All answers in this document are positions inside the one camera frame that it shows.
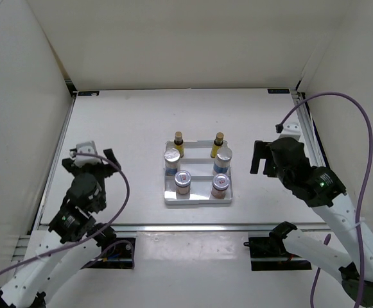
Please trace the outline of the blue label shaker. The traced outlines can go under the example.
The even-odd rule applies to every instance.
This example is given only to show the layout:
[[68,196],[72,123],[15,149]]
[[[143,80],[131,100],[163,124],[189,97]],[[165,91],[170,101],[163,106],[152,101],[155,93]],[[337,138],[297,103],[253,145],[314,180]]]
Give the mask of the blue label shaker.
[[213,174],[227,174],[232,160],[232,150],[228,147],[221,147],[214,158]]
[[165,174],[175,175],[180,170],[180,152],[176,148],[169,148],[164,152]]

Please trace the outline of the yellow label sauce bottle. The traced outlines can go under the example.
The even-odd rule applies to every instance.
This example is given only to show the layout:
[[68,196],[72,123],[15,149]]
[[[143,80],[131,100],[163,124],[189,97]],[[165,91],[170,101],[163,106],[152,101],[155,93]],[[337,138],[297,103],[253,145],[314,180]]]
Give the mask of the yellow label sauce bottle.
[[177,131],[174,135],[174,146],[179,151],[180,157],[182,158],[184,156],[184,140],[182,132]]
[[222,132],[218,132],[216,134],[215,139],[213,140],[213,145],[211,148],[211,158],[215,158],[218,150],[223,146],[223,139],[224,139],[224,134]]

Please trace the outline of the white lid jar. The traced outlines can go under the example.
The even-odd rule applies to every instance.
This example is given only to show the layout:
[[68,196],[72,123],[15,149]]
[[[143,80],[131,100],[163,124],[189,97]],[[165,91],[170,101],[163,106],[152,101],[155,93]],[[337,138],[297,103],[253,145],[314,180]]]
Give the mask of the white lid jar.
[[190,193],[191,181],[191,174],[186,170],[180,170],[175,174],[174,183],[177,197],[185,197]]
[[211,196],[216,199],[225,199],[230,187],[230,178],[228,175],[218,173],[214,175],[211,187]]

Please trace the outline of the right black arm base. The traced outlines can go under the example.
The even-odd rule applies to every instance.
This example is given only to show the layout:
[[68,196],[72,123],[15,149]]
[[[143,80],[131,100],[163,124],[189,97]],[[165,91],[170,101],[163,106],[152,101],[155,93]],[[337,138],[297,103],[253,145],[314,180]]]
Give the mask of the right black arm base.
[[283,239],[297,227],[284,221],[277,225],[268,236],[250,236],[243,246],[249,249],[251,271],[307,271],[311,263],[298,255],[288,252]]

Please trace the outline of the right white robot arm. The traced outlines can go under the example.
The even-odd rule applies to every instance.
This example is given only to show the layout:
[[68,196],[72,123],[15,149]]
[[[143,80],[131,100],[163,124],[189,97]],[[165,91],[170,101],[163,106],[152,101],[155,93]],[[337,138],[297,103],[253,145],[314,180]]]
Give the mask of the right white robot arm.
[[252,174],[258,172],[261,160],[264,175],[278,178],[304,201],[345,248],[334,250],[284,221],[269,233],[270,251],[279,257],[287,253],[303,257],[335,278],[357,304],[373,306],[373,233],[365,222],[356,221],[357,208],[342,181],[328,167],[311,165],[304,144],[292,137],[255,141]]

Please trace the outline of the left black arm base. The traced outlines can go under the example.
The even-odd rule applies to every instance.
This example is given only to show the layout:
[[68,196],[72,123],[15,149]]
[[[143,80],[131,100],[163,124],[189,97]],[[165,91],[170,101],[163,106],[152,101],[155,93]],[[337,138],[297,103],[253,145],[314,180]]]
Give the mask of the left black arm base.
[[102,252],[83,269],[103,269],[103,270],[133,270],[135,268],[135,244],[136,238],[117,238],[112,244],[107,246],[108,250]]

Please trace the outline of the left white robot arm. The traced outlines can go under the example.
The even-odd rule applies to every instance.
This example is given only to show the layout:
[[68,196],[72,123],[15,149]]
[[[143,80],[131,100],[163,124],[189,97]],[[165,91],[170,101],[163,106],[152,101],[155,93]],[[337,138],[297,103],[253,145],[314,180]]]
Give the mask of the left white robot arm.
[[122,173],[112,149],[99,155],[94,146],[79,144],[62,160],[73,176],[61,206],[50,221],[35,255],[0,271],[17,270],[0,287],[0,307],[45,307],[80,269],[113,254],[119,244],[112,222],[94,218],[107,207],[105,180]]

